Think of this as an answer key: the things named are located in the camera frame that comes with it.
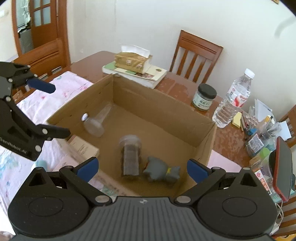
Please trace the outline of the pink floral tablecloth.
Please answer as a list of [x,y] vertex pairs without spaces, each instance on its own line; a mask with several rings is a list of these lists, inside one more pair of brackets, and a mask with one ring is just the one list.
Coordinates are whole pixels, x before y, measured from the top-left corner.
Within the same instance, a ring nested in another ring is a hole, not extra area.
[[[56,90],[48,94],[34,91],[17,106],[35,124],[46,124],[59,108],[93,83],[70,71],[51,81]],[[38,161],[47,165],[48,171],[53,171],[67,153],[60,147],[57,140],[46,141]],[[8,206],[33,169],[34,162],[1,147],[1,231],[14,233],[8,219]]]

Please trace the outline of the small brown carton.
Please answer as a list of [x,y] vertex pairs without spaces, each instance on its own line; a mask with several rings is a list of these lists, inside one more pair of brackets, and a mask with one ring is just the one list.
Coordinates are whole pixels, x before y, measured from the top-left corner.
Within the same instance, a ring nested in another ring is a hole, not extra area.
[[68,154],[78,163],[99,157],[100,150],[77,135],[73,135],[66,144]]

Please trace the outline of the wooden chair left side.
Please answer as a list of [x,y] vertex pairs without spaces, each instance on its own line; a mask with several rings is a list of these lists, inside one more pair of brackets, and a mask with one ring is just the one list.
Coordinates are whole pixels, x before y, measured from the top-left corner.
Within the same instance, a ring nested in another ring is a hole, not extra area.
[[68,65],[61,38],[22,54],[13,63],[29,65],[30,70],[46,82],[50,82]]

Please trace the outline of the wooden door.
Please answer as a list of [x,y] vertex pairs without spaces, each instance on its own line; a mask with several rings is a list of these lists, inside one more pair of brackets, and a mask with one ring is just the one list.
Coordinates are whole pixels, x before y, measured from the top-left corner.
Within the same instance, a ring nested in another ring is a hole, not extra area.
[[61,38],[70,65],[67,1],[12,1],[11,14],[18,57]]

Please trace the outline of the clear plastic jar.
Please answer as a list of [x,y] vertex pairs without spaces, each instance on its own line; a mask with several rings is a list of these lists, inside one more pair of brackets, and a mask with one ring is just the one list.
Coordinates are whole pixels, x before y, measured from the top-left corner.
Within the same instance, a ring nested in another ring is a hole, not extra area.
[[81,121],[85,130],[97,138],[101,137],[104,134],[103,122],[112,108],[113,104],[111,102],[107,102],[96,116],[91,117],[88,113],[84,113]]

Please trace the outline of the grey cat toy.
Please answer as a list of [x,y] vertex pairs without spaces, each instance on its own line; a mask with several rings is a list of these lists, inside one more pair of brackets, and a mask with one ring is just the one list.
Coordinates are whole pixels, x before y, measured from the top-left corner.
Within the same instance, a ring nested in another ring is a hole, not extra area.
[[174,184],[180,179],[180,171],[180,166],[169,166],[163,160],[149,156],[142,173],[152,182],[161,181]]

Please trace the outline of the labelled plastic container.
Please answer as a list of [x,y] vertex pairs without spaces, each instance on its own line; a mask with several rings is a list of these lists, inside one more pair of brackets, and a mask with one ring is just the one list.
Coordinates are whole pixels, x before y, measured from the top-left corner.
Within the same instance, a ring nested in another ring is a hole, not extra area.
[[280,196],[274,191],[273,188],[273,174],[269,167],[269,160],[266,157],[251,166],[251,170],[255,173],[259,181],[262,183],[267,193],[274,203],[280,203]]

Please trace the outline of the clear jar with contents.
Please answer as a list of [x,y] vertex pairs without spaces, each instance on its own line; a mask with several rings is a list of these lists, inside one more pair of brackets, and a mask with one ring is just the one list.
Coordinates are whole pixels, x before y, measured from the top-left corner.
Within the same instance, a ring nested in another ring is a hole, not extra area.
[[137,177],[140,173],[142,142],[136,135],[123,136],[119,141],[121,149],[121,175]]

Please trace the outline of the yellow sticky notes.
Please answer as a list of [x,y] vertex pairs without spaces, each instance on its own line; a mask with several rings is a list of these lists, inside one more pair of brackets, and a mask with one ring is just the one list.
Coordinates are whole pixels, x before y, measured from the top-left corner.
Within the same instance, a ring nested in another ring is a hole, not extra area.
[[237,128],[241,128],[241,117],[242,117],[242,113],[238,112],[238,113],[236,113],[236,115],[234,116],[234,118],[232,120],[232,124]]

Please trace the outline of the clear pen holder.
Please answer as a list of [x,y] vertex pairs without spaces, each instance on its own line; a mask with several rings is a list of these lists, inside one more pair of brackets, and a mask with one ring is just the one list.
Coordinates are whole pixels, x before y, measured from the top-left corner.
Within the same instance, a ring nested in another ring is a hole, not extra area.
[[282,130],[279,123],[274,120],[273,116],[268,116],[268,119],[261,121],[256,131],[247,139],[245,147],[248,155],[253,158],[263,148],[267,148],[269,151],[276,149],[276,138]]

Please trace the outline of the brown cardboard box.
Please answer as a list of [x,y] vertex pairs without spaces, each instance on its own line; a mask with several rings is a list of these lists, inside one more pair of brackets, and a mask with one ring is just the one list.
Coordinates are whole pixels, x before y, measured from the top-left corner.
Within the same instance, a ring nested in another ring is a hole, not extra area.
[[[83,114],[97,115],[107,103],[112,109],[103,121],[104,134],[89,134],[82,123]],[[123,77],[108,75],[81,92],[57,110],[47,122],[68,128],[71,134],[96,146],[99,151],[97,178],[112,195],[176,197],[195,185],[187,173],[187,161],[208,164],[216,126],[206,116],[158,90],[144,87]],[[179,166],[175,184],[151,182],[144,176],[123,177],[119,141],[136,135],[142,142],[141,166],[149,156],[170,166]]]

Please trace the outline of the red case smartphone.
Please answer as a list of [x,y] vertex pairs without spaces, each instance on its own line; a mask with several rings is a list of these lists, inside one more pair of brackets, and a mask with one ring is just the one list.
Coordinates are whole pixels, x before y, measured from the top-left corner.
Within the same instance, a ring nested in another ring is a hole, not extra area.
[[273,189],[283,202],[290,198],[292,188],[292,152],[282,137],[276,138],[276,149],[269,155],[269,168],[273,177]]

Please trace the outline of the black lid glass jar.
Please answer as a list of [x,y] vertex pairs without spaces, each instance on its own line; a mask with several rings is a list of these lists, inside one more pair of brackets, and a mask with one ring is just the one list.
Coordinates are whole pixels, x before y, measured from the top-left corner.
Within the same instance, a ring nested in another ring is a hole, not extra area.
[[192,104],[199,110],[208,111],[216,96],[217,91],[212,86],[201,83],[193,97]]

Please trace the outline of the clear water bottle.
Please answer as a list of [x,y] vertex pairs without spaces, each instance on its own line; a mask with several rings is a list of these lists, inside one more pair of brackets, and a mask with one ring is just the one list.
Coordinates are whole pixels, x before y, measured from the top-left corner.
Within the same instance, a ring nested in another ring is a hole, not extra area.
[[246,68],[242,76],[235,79],[224,99],[215,109],[212,121],[219,128],[225,128],[250,96],[251,83],[255,74]]

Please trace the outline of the yellow tissue pack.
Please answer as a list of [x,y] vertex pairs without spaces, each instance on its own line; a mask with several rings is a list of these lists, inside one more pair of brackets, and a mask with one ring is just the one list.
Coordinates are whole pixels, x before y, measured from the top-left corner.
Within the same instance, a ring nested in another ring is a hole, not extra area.
[[144,74],[151,66],[152,55],[149,50],[136,45],[121,45],[114,60],[118,68]]

